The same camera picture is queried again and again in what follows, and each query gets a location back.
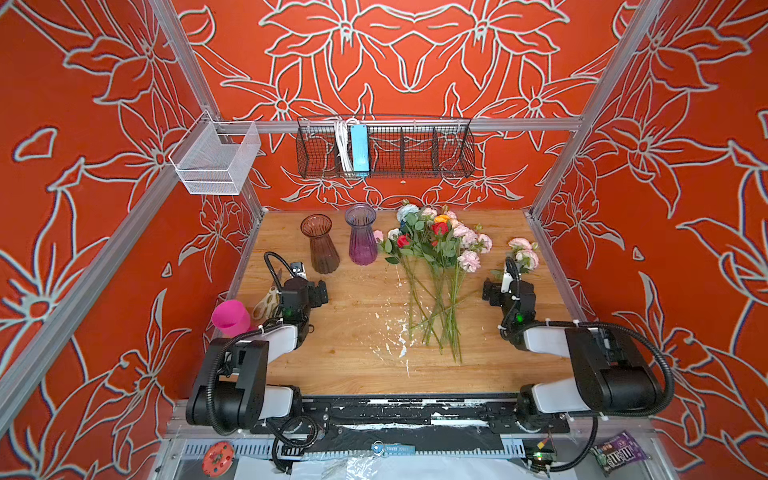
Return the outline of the pink flower stem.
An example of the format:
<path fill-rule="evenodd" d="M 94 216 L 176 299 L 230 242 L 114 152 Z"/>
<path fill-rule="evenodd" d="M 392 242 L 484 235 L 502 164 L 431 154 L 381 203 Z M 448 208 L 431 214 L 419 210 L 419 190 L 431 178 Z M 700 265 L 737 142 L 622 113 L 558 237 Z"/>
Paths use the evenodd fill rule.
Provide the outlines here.
<path fill-rule="evenodd" d="M 535 271 L 540 264 L 538 244 L 522 237 L 512 238 L 507 243 L 506 260 L 511 260 L 519 275 Z"/>

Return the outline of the brown glass vase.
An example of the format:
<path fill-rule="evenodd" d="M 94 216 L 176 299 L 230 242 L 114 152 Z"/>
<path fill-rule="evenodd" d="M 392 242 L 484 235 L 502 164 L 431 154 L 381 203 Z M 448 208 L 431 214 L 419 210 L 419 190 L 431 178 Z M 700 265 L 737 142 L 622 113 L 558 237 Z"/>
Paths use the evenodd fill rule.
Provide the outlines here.
<path fill-rule="evenodd" d="M 331 274 L 337 270 L 340 257 L 330 236 L 333 223 L 325 214 L 305 217 L 300 230 L 309 240 L 312 268 L 319 274 Z"/>

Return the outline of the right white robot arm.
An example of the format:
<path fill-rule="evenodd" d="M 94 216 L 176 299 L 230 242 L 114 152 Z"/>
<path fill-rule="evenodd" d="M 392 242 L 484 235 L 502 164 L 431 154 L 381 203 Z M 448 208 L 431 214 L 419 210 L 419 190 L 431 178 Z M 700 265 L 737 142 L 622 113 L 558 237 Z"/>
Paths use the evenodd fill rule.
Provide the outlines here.
<path fill-rule="evenodd" d="M 506 259 L 502 279 L 486 280 L 482 298 L 501 309 L 500 336 L 520 351 L 570 362 L 569 378 L 520 389 L 515 419 L 537 431 L 561 415 L 649 417 L 672 402 L 676 381 L 664 355 L 635 330 L 605 322 L 540 321 L 531 283 Z"/>

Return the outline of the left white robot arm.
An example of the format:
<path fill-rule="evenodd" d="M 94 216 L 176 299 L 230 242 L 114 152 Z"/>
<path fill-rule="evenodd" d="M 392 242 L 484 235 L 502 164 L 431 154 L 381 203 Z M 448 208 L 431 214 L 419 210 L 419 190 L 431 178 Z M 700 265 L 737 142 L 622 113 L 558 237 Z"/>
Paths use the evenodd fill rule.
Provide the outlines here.
<path fill-rule="evenodd" d="M 222 436 L 302 414 L 300 389 L 270 385 L 268 366 L 303 345 L 313 330 L 311 312 L 328 303 L 327 286 L 308 280 L 301 263 L 275 252 L 266 252 L 264 261 L 276 305 L 261 320 L 237 300 L 214 309 L 211 323 L 220 336 L 206 350 L 186 405 L 188 424 L 210 426 Z"/>

